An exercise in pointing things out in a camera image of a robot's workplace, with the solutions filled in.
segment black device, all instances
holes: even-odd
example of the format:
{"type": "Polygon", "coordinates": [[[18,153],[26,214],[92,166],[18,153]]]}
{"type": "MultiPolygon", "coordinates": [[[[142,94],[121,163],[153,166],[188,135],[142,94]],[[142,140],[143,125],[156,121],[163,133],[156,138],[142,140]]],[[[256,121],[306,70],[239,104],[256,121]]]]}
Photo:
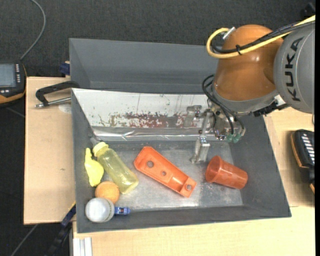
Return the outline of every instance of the black device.
{"type": "Polygon", "coordinates": [[[16,61],[0,60],[0,106],[13,103],[25,94],[26,71],[16,61]]]}
{"type": "Polygon", "coordinates": [[[294,157],[300,168],[301,180],[315,192],[315,132],[299,129],[291,134],[294,157]]]}

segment electronic display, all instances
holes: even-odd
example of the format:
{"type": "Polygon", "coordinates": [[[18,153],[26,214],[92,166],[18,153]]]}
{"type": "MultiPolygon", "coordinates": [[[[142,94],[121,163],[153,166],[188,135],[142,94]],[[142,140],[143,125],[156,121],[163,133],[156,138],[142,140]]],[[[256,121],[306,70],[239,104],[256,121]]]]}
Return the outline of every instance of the electronic display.
{"type": "Polygon", "coordinates": [[[14,64],[1,64],[0,63],[0,88],[1,87],[15,87],[15,65],[14,64]]]}

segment wooden table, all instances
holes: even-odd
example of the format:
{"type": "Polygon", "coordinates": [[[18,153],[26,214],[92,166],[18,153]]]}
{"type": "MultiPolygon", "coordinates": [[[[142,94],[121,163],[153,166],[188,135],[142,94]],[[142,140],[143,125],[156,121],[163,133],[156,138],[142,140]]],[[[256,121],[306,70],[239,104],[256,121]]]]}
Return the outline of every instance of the wooden table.
{"type": "MultiPolygon", "coordinates": [[[[28,77],[24,223],[60,222],[75,201],[72,125],[68,106],[36,109],[37,89],[68,78],[28,77]]],[[[64,98],[70,92],[50,95],[64,98]]],[[[292,217],[78,234],[92,237],[94,256],[312,256],[315,245],[315,197],[301,182],[289,136],[314,131],[312,115],[287,108],[265,118],[292,217]]]]}

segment white ball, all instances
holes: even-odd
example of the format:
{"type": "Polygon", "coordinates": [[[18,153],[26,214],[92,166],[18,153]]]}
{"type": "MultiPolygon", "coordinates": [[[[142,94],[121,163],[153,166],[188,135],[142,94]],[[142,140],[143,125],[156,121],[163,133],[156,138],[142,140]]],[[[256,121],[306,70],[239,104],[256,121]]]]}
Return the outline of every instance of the white ball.
{"type": "Polygon", "coordinates": [[[92,222],[107,222],[114,214],[115,206],[106,198],[92,198],[85,206],[85,215],[92,222]]]}

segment blue object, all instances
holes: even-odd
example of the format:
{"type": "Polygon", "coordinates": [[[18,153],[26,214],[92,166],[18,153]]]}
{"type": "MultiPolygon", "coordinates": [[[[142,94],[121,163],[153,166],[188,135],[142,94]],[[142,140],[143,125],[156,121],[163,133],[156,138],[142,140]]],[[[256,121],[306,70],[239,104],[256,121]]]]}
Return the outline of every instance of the blue object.
{"type": "Polygon", "coordinates": [[[65,228],[75,214],[76,214],[76,204],[74,204],[72,208],[68,211],[66,216],[63,218],[61,225],[65,228]]]}
{"type": "Polygon", "coordinates": [[[114,207],[115,215],[128,215],[130,213],[130,209],[128,207],[114,207]]]}
{"type": "Polygon", "coordinates": [[[62,63],[59,67],[59,72],[67,76],[70,76],[70,64],[62,63]]]}

